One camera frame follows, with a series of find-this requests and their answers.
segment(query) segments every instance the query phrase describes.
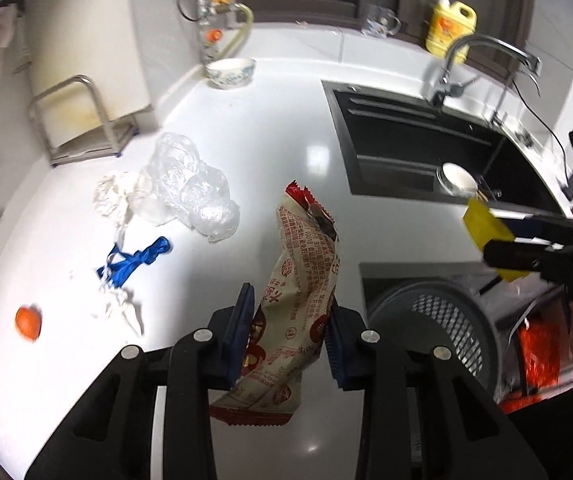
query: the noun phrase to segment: kitchen sink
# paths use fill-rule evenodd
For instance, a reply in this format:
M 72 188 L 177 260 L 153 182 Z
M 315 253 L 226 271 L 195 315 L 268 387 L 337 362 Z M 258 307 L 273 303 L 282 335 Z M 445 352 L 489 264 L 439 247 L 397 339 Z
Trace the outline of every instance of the kitchen sink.
M 438 168 L 453 162 L 474 176 L 494 208 L 562 214 L 520 149 L 484 120 L 409 96 L 323 84 L 351 193 L 466 203 L 436 190 Z

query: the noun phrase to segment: window frame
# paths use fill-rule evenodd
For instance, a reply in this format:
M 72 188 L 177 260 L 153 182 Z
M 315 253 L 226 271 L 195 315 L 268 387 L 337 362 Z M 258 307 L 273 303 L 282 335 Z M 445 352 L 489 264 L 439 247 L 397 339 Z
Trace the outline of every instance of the window frame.
M 361 28 L 360 17 L 366 4 L 376 0 L 359 0 L 357 4 L 337 0 L 238 0 L 249 6 L 257 22 L 307 22 L 335 27 Z M 396 38 L 424 46 L 428 23 L 409 22 L 413 7 L 411 0 L 398 0 L 397 15 L 403 23 Z M 506 0 L 508 9 L 501 39 L 523 48 L 531 30 L 535 0 Z M 518 68 L 517 60 L 500 52 L 469 51 L 466 65 L 504 81 Z

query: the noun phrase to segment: white countertop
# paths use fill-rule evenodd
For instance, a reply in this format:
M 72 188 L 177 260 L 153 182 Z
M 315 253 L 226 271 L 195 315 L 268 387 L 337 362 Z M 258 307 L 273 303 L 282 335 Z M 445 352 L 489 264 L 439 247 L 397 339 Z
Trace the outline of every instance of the white countertop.
M 363 262 L 480 261 L 461 222 L 463 206 L 351 195 L 321 79 L 411 94 L 419 82 L 385 80 L 350 66 L 338 70 L 324 62 L 293 63 L 288 70 L 282 62 L 260 62 L 246 88 L 221 91 L 202 81 L 169 118 L 165 131 L 191 137 L 202 158 L 226 174 L 242 219 L 233 237 L 216 244 L 179 221 L 159 228 L 132 221 L 126 251 L 143 249 L 161 235 L 173 245 L 126 283 L 141 305 L 140 340 L 127 341 L 115 326 L 90 317 L 85 298 L 92 291 L 82 290 L 82 277 L 103 263 L 113 240 L 111 222 L 92 209 L 96 182 L 108 171 L 140 170 L 157 135 L 136 137 L 121 158 L 48 173 L 0 259 L 0 463 L 14 478 L 23 478 L 59 421 L 127 342 L 145 350 L 173 345 L 204 326 L 214 310 L 233 304 L 242 282 L 255 286 L 256 297 L 262 293 L 279 255 L 274 210 L 293 179 L 308 186 L 336 220 L 336 297 L 343 306 L 364 307 Z M 15 332 L 22 304 L 42 310 L 42 333 L 34 344 Z M 285 427 L 212 422 L 218 477 L 352 479 L 361 410 L 361 394 L 336 388 L 323 355 L 305 372 L 302 406 Z M 161 478 L 160 430 L 157 424 L 154 480 Z

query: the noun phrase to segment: patterned bowl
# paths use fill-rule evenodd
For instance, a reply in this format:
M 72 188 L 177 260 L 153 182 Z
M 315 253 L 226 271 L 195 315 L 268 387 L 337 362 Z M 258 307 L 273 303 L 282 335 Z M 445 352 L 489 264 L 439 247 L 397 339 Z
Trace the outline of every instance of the patterned bowl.
M 240 86 L 253 77 L 256 61 L 241 57 L 228 57 L 206 65 L 208 78 L 220 88 Z

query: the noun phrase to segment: faucet spout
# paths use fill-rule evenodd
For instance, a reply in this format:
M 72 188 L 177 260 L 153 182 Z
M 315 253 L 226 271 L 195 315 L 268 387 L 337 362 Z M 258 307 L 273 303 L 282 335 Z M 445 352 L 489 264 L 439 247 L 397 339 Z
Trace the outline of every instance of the faucet spout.
M 449 81 L 451 70 L 455 63 L 455 56 L 458 51 L 465 46 L 489 46 L 491 48 L 495 48 L 500 52 L 504 52 L 505 54 L 516 58 L 535 75 L 540 75 L 541 73 L 540 58 L 534 56 L 530 52 L 521 50 L 516 46 L 506 43 L 506 41 L 493 38 L 492 36 L 487 36 L 486 34 L 470 34 L 468 36 L 462 36 L 458 40 L 455 40 L 446 52 L 441 75 L 433 86 L 432 92 L 428 97 L 428 102 L 431 106 L 441 108 L 444 106 L 444 99 L 446 97 L 461 97 L 463 90 L 473 82 L 473 80 L 471 80 L 466 84 L 461 84 L 451 83 Z

